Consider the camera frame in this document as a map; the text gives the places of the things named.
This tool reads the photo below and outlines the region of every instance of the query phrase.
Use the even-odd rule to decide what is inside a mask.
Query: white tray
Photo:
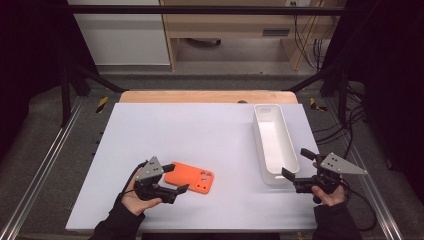
[[[281,107],[276,104],[256,105],[253,131],[264,182],[271,185],[289,183],[281,175],[281,168],[297,173],[299,163]]]

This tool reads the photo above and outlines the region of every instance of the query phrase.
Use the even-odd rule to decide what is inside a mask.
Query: metal rail
[[[329,103],[328,104],[329,111],[331,112],[332,117],[334,118],[336,122],[338,122],[338,118],[336,114],[337,104],[335,103],[334,99],[326,98],[326,100]],[[343,143],[347,147],[349,144],[350,135],[346,134],[343,136],[342,139],[343,139]],[[353,163],[357,165],[358,167],[367,170],[365,163],[362,161],[362,158],[354,143],[352,143],[351,149],[352,149],[351,156],[353,159],[352,160]],[[381,229],[386,235],[386,238],[389,240],[402,240],[403,239],[402,234],[400,233],[400,230],[395,220],[393,219],[392,214],[390,213],[390,210],[386,205],[386,202],[381,196],[380,191],[378,190],[378,187],[375,184],[374,180],[371,178],[371,176],[366,175],[366,176],[359,176],[359,181],[361,182],[361,185],[364,188],[364,192],[367,195],[368,200],[374,207]]]
[[[224,15],[306,15],[343,16],[366,13],[367,9],[346,7],[265,7],[265,6],[152,6],[152,5],[46,5],[50,10],[76,14],[224,14]]]
[[[59,133],[56,135],[53,144],[51,145],[49,151],[44,157],[43,162],[38,168],[37,173],[32,179],[31,184],[16,207],[15,212],[12,214],[9,221],[0,232],[1,240],[14,240],[18,235],[19,230],[21,229],[26,217],[28,216],[32,205],[40,193],[40,190],[43,187],[43,184],[47,179],[51,168],[53,167],[72,127],[74,126],[74,123],[76,122],[84,102],[85,99],[83,97],[77,98],[68,124],[59,130]]]

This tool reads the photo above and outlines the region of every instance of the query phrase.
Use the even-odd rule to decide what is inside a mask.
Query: floor
[[[129,89],[283,90],[316,72],[306,62],[299,71],[292,71],[283,50],[279,40],[222,39],[219,46],[185,40],[181,44],[175,71],[157,66],[101,66],[99,69],[106,79]],[[25,191],[33,186],[34,176],[40,175],[37,169],[45,165],[48,169],[45,177],[37,179],[41,184],[32,188],[35,197],[29,201],[26,210],[21,207],[24,211],[20,220],[15,222],[15,228],[19,230],[16,239],[87,238],[86,234],[67,232],[64,224],[95,155],[113,103],[119,100],[119,94],[95,82],[90,81],[89,84],[92,92],[88,98],[73,95],[73,104],[79,106],[81,112],[73,120],[69,132],[60,128],[60,89],[42,93],[31,101],[24,126],[0,166],[2,234],[13,213],[21,206],[19,202],[28,200],[24,198]],[[320,85],[316,82],[296,93],[313,131],[326,129],[337,122],[334,115],[337,97],[320,97]],[[360,84],[352,83],[352,87],[362,90]],[[103,96],[109,97],[108,104],[102,113],[95,113]],[[327,111],[311,108],[311,98],[321,110],[327,108]],[[353,110],[360,105],[357,101],[355,96],[351,96],[348,107]],[[371,186],[371,193],[376,191],[377,197],[371,195],[368,199],[380,204],[377,207],[379,224],[372,231],[364,232],[364,239],[424,239],[423,205],[414,196],[402,173],[387,169],[385,155],[372,126],[366,122],[365,115],[360,117],[361,121],[353,125],[354,145],[348,157],[358,165],[364,165],[373,178],[352,177],[351,185],[364,194],[370,192],[364,186]],[[317,132],[314,136],[319,140],[332,131]],[[52,145],[59,135],[65,141]],[[348,135],[330,143],[317,141],[320,151],[344,153]],[[367,206],[359,199],[352,199],[349,205],[357,223],[362,227],[368,226],[372,217]],[[281,239],[310,237],[310,232],[281,234]]]

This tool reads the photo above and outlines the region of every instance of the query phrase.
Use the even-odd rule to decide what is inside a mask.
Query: wire
[[[358,112],[358,113],[355,113],[354,115],[352,115],[353,114],[353,112],[355,112],[359,107],[361,107],[361,106],[357,106],[356,108],[354,108],[352,111],[351,111],[351,114],[350,114],[350,117],[349,117],[349,120],[348,120],[348,122],[347,122],[347,124],[346,124],[346,126],[347,127],[351,127],[355,122],[357,122],[359,119],[361,119],[363,116],[360,116],[359,118],[356,118],[359,114],[362,114],[362,113],[364,113],[364,110],[362,110],[362,111],[360,111],[360,112]],[[331,128],[333,128],[334,126],[337,126],[337,125],[340,125],[340,123],[336,123],[335,125],[333,125],[333,126],[331,126],[330,128],[327,128],[327,129],[331,129]],[[327,137],[324,137],[324,138],[322,138],[322,139],[319,139],[319,140],[316,140],[315,142],[316,143],[320,143],[320,142],[323,142],[323,141],[326,141],[326,140],[328,140],[328,139],[330,139],[331,137],[333,137],[333,136],[335,136],[335,135],[337,135],[339,132],[341,132],[342,130],[345,130],[346,128],[345,127],[342,127],[342,128],[339,128],[338,130],[336,130],[335,132],[333,132],[332,134],[330,134],[329,136],[327,136]],[[326,129],[322,129],[322,130],[317,130],[317,131],[315,131],[315,132],[320,132],[320,131],[325,131]]]
[[[358,228],[358,230],[361,231],[361,232],[366,232],[366,231],[370,231],[370,230],[374,229],[375,226],[377,225],[377,213],[375,212],[374,208],[372,207],[372,205],[368,201],[368,199],[366,199],[360,193],[358,193],[358,192],[354,191],[352,188],[350,188],[350,186],[349,186],[349,184],[347,183],[346,180],[342,179],[342,181],[340,182],[340,185],[342,185],[344,188],[346,188],[348,190],[348,192],[350,192],[350,193],[348,193],[350,196],[351,196],[352,193],[354,193],[356,196],[361,198],[368,205],[369,209],[371,210],[371,213],[372,213],[372,216],[373,216],[373,221],[371,223],[371,226],[366,227],[366,228]]]

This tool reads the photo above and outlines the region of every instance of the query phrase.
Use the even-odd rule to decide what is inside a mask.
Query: orange phone case
[[[172,164],[175,165],[175,169],[165,174],[165,182],[176,186],[189,184],[188,189],[192,191],[203,194],[209,192],[214,178],[211,171],[179,162],[172,162]]]

